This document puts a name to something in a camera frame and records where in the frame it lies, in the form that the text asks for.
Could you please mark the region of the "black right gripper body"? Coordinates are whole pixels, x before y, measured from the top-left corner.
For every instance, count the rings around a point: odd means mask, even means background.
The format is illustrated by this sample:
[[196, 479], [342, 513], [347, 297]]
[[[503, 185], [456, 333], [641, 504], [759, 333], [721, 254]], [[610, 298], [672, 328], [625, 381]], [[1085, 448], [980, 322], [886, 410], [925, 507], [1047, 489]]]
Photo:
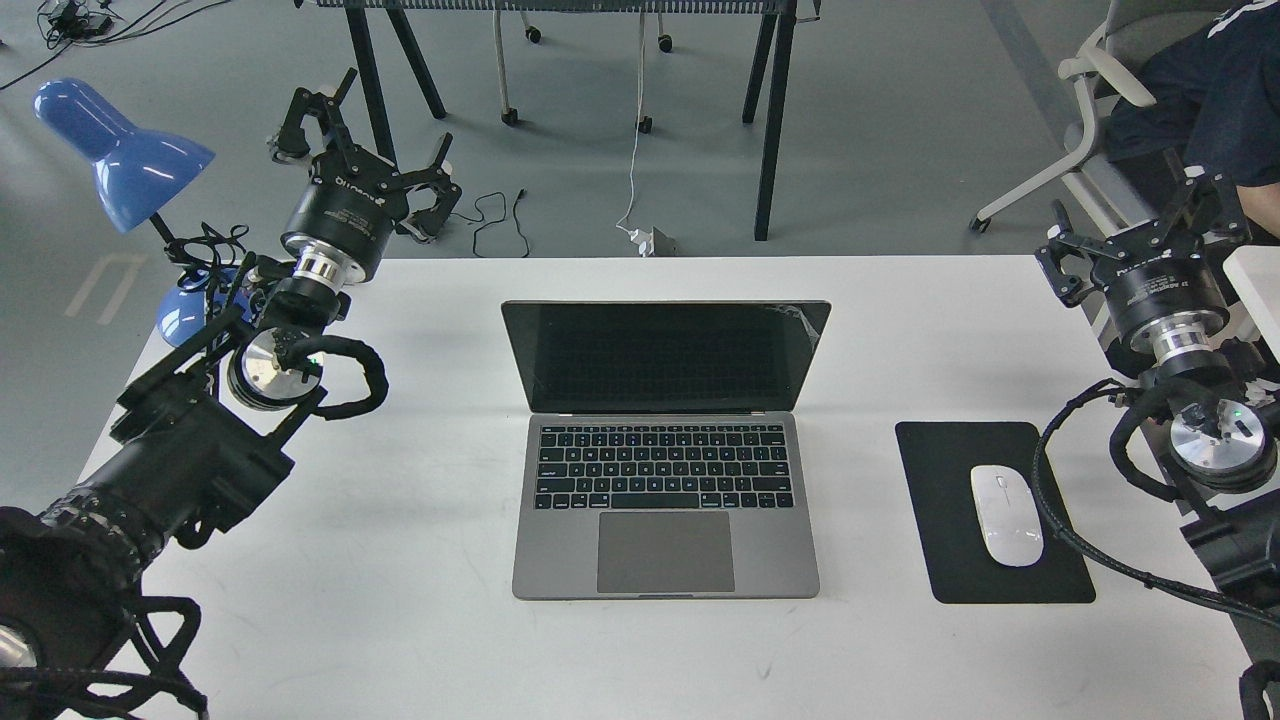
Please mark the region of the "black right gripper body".
[[1210, 352], [1211, 338], [1229, 319], [1199, 236], [1119, 247], [1094, 260], [1094, 283], [1115, 328], [1105, 346], [1110, 359]]

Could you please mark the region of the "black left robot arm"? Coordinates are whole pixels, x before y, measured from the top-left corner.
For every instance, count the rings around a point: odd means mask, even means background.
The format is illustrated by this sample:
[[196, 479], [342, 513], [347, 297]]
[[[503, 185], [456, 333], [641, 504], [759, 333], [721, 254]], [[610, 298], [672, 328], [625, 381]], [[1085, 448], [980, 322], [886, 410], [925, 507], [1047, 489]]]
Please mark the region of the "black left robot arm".
[[3, 716], [131, 717], [169, 694], [207, 698], [180, 662], [193, 600], [146, 596], [166, 543], [195, 550], [252, 514], [291, 474], [285, 442], [310, 418], [378, 409], [389, 384], [366, 343], [329, 334], [347, 288], [374, 278], [396, 232], [440, 232], [460, 199], [443, 135], [431, 164], [402, 170], [357, 145], [334, 94], [297, 88], [270, 149], [306, 161], [308, 186], [279, 263], [247, 252], [204, 272], [205, 322], [118, 398], [120, 450], [42, 512], [3, 510]]

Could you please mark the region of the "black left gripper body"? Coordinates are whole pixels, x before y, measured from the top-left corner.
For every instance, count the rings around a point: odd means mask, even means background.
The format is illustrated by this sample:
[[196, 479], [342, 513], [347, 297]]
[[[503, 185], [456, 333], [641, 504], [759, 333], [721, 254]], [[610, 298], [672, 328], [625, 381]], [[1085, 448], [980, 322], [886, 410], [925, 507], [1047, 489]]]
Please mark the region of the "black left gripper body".
[[403, 190], [380, 191], [397, 168], [374, 152], [356, 149], [346, 161], [335, 150], [312, 159], [310, 184], [282, 233], [293, 256], [321, 245], [346, 256], [348, 284], [375, 277], [392, 231], [410, 214]]

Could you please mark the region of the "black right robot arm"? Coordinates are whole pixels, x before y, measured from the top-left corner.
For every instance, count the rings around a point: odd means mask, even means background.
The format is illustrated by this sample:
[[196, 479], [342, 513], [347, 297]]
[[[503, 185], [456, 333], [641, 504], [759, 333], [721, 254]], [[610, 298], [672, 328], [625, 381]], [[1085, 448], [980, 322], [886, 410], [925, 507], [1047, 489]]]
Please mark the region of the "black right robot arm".
[[1187, 169], [1161, 214], [1107, 238], [1073, 228], [1061, 202], [1037, 261], [1066, 307], [1103, 299], [1132, 386], [1103, 380], [1092, 398], [1125, 413], [1108, 441], [1123, 478], [1175, 503], [1181, 533], [1213, 583], [1198, 591], [1143, 575], [1185, 600], [1274, 623], [1277, 611], [1277, 405], [1249, 396], [1268, 372], [1257, 341], [1230, 336], [1236, 293], [1222, 265], [1252, 233], [1233, 183]]

